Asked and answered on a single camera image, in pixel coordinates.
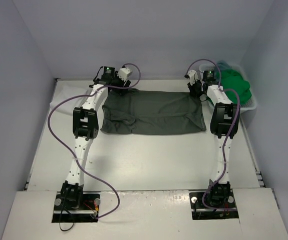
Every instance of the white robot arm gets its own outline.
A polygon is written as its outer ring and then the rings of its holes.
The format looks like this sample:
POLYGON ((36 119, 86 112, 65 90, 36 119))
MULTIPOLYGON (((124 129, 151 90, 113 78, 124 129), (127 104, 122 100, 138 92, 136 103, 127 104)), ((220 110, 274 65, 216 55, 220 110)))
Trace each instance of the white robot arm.
POLYGON ((207 202, 211 206, 213 204, 216 205, 216 202, 222 203, 223 199, 229 196, 228 159, 231 142, 238 129, 239 112, 237 111, 237 105, 229 100, 222 86, 218 86, 213 81, 203 82, 196 77, 196 73, 195 70, 190 70, 185 75, 189 79, 188 88, 191 96, 200 97, 206 94, 215 106, 210 123, 210 131, 214 134, 216 141, 216 163, 210 176, 210 186, 212 187, 210 193, 207 195, 207 202), (233 118, 236 113, 237 119, 224 146, 225 137, 233 124, 233 118), (226 162, 223 156, 223 146, 225 147, 226 162))
POLYGON ((104 67, 101 79, 94 80, 91 95, 81 107, 74 109, 73 132, 76 138, 74 152, 77 159, 72 159, 69 173, 61 189, 61 196, 66 196, 70 202, 75 203, 76 208, 80 203, 84 185, 84 173, 76 161, 85 169, 90 146, 99 131, 97 111, 110 90, 115 90, 121 95, 125 93, 124 89, 111 87, 128 87, 130 85, 128 77, 131 73, 128 67, 123 67, 119 71, 115 71, 113 67, 104 67))

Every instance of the white platform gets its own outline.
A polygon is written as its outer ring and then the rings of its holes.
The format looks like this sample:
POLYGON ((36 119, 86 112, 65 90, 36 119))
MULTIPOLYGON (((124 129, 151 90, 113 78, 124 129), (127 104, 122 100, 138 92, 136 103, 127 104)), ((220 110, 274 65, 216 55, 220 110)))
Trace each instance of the white platform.
MULTIPOLYGON (((3 240, 288 240, 271 189, 234 189, 234 194, 239 219, 192 220, 188 191, 121 192, 113 214, 61 232, 51 223, 56 192, 18 192, 3 240)), ((113 193, 101 193, 100 213, 115 205, 113 193)))
MULTIPOLYGON (((63 84, 88 87, 90 80, 58 81, 55 95, 63 84)), ((140 90, 187 92, 186 80, 142 80, 140 90)), ((99 132, 90 148, 86 170, 111 183, 119 191, 205 189, 215 160, 215 136, 209 130, 212 110, 203 103, 207 131, 185 135, 111 135, 99 132)), ((98 112, 102 125, 103 111, 98 112)), ((74 146, 72 116, 54 113, 55 133, 74 146)), ((59 191, 72 161, 70 153, 45 127, 37 150, 29 191, 59 191)), ((230 156, 233 188, 259 187, 254 165, 239 125, 230 156)), ((85 191, 109 191, 104 184, 85 177, 85 191)))

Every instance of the metal screw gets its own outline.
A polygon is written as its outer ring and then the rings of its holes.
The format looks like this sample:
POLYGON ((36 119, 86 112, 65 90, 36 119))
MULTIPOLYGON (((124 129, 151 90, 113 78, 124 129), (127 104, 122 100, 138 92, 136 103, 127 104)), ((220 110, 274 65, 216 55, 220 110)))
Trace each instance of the metal screw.
POLYGON ((55 206, 60 206, 61 203, 62 203, 62 200, 60 198, 57 198, 55 200, 55 206))
POLYGON ((195 202, 197 202, 197 197, 194 196, 194 197, 192 197, 190 200, 191 200, 191 202, 194 204, 195 202))
POLYGON ((100 199, 99 199, 99 198, 96 198, 96 199, 94 200, 94 203, 95 203, 97 206, 99 206, 99 205, 100 205, 100 199))
POLYGON ((232 204, 234 202, 234 198, 232 196, 229 196, 228 200, 227 200, 230 204, 232 204))

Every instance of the white wall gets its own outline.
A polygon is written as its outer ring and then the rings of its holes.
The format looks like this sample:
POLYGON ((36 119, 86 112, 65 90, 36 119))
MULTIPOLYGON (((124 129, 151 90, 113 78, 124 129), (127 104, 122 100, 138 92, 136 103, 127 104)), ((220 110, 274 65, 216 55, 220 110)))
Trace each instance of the white wall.
POLYGON ((54 80, 11 0, 0 0, 0 239, 24 188, 54 80))
POLYGON ((242 65, 258 100, 243 118, 288 230, 288 1, 274 1, 242 65))
POLYGON ((14 0, 56 77, 138 64, 183 77, 198 58, 240 62, 273 0, 14 0))

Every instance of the basket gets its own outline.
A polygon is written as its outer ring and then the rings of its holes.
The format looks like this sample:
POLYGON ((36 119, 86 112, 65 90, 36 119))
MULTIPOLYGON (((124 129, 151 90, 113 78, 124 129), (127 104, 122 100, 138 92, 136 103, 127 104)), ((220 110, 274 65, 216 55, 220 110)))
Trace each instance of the basket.
MULTIPOLYGON (((231 66, 231 68, 237 72, 239 72, 243 79, 245 81, 248 81, 247 77, 246 77, 246 74, 245 72, 243 71, 243 69, 241 68, 241 66, 237 65, 237 64, 229 64, 231 66)), ((199 66, 199 70, 201 72, 204 72, 204 71, 212 71, 215 69, 215 66, 212 65, 212 64, 201 64, 199 66)), ((245 111, 248 111, 248 110, 254 110, 256 109, 257 107, 257 101, 256 101, 256 98, 254 97, 253 95, 253 92, 252 92, 252 89, 250 88, 250 92, 252 93, 252 97, 247 101, 247 103, 243 104, 240 106, 240 112, 243 113, 245 111)), ((208 104, 211 106, 211 108, 214 108, 214 105, 211 103, 211 102, 208 102, 208 104)))

